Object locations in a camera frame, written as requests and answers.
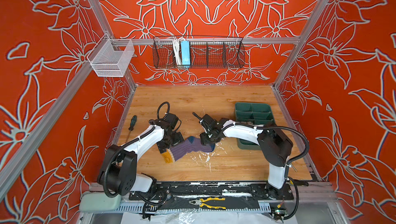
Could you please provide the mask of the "purple yellow blue sock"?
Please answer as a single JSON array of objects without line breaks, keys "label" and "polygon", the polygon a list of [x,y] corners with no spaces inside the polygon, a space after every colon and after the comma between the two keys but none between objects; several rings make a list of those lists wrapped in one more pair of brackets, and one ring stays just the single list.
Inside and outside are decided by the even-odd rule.
[{"label": "purple yellow blue sock", "polygon": [[215,144],[204,145],[199,138],[190,136],[182,143],[177,144],[176,146],[173,146],[170,149],[166,149],[165,152],[162,153],[161,155],[166,163],[174,163],[188,153],[191,152],[210,153],[213,152],[214,149],[215,149]]}]

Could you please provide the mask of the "green divided organizer tray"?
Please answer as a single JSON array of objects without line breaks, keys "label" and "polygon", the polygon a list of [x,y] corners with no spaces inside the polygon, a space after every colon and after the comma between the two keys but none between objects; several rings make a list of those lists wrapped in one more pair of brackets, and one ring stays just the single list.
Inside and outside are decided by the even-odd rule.
[{"label": "green divided organizer tray", "polygon": [[237,102],[235,104],[235,120],[250,125],[275,125],[271,106],[265,103]]}]

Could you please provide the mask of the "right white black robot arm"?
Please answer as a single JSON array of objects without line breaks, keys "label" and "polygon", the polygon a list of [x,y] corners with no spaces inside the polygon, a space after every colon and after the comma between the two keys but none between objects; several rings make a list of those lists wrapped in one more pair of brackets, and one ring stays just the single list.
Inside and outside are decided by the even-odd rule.
[{"label": "right white black robot arm", "polygon": [[[247,140],[257,144],[269,163],[267,183],[280,190],[288,180],[288,172],[292,162],[304,158],[309,152],[309,141],[301,132],[285,126],[251,125],[222,118],[220,121],[209,115],[200,117],[193,112],[204,132],[200,134],[203,145],[215,144],[225,137]],[[304,150],[299,155],[291,157],[293,142],[284,133],[296,134],[304,142]]]}]

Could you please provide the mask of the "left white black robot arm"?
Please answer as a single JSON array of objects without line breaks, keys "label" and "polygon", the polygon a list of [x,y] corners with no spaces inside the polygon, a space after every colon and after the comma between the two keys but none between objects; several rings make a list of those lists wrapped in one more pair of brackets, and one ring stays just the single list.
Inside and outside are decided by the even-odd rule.
[{"label": "left white black robot arm", "polygon": [[157,118],[150,120],[149,124],[136,138],[121,146],[112,145],[106,151],[97,183],[103,187],[107,197],[125,196],[131,191],[150,192],[154,178],[137,173],[138,161],[154,145],[164,154],[184,141],[177,127],[181,121],[170,113],[169,102],[163,102],[158,107]]}]

